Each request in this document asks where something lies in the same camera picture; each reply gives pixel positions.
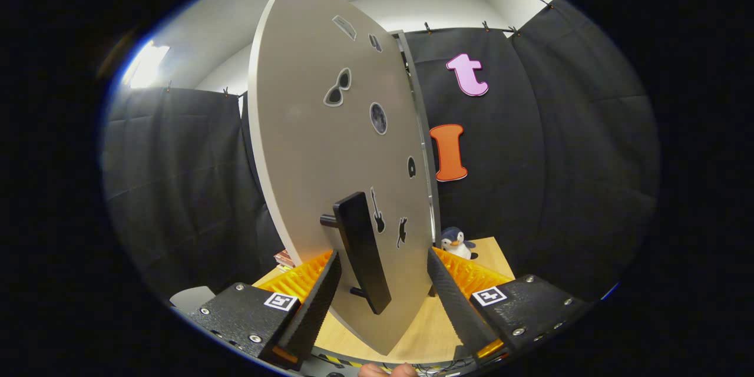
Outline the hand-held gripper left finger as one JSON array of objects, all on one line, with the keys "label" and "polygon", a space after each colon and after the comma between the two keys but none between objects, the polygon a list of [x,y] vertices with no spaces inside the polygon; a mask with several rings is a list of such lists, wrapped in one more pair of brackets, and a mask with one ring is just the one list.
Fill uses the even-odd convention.
[{"label": "hand-held gripper left finger", "polygon": [[188,321],[256,361],[299,370],[312,353],[341,279],[331,250],[253,286],[235,283],[188,313]]}]

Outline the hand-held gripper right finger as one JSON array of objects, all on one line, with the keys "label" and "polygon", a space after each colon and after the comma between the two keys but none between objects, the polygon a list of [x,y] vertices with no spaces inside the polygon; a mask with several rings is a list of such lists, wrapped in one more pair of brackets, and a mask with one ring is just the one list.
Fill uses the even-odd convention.
[{"label": "hand-held gripper right finger", "polygon": [[517,279],[441,249],[426,269],[458,339],[479,366],[526,355],[592,308],[536,275]]}]

